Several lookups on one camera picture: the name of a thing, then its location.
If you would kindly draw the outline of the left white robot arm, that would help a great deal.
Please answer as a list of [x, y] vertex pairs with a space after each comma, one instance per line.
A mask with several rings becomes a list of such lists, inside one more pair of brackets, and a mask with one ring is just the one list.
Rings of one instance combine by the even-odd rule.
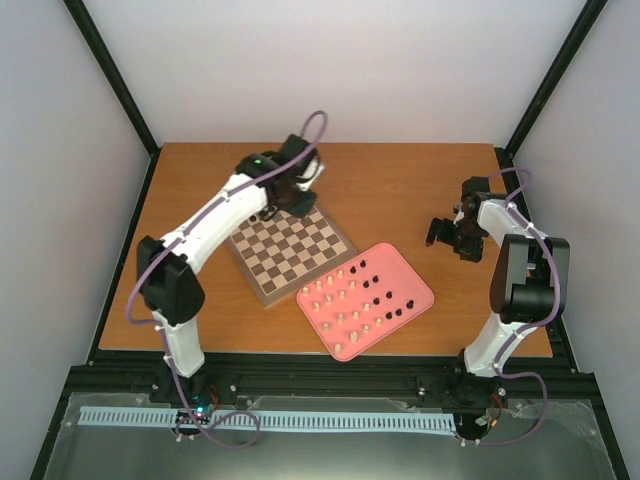
[[159, 239], [145, 236], [136, 248], [136, 284], [125, 315], [130, 323], [133, 300], [140, 295], [165, 345], [164, 360], [177, 374], [172, 388], [186, 402], [201, 400], [208, 378], [197, 316], [205, 292], [197, 275], [210, 256], [244, 221], [271, 207], [304, 216], [316, 194], [311, 185], [324, 170], [315, 142], [291, 134], [276, 151], [253, 153], [203, 207]]

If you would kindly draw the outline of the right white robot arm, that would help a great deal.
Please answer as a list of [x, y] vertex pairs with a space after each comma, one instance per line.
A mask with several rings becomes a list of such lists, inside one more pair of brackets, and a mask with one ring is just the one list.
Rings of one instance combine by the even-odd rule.
[[520, 343], [563, 312], [570, 245], [539, 230], [510, 195], [493, 193], [487, 177], [463, 182], [454, 212], [453, 219], [431, 221], [426, 245], [443, 243], [474, 263], [482, 259], [485, 239], [500, 248], [489, 287], [491, 313], [459, 355], [454, 387], [460, 389], [501, 377]]

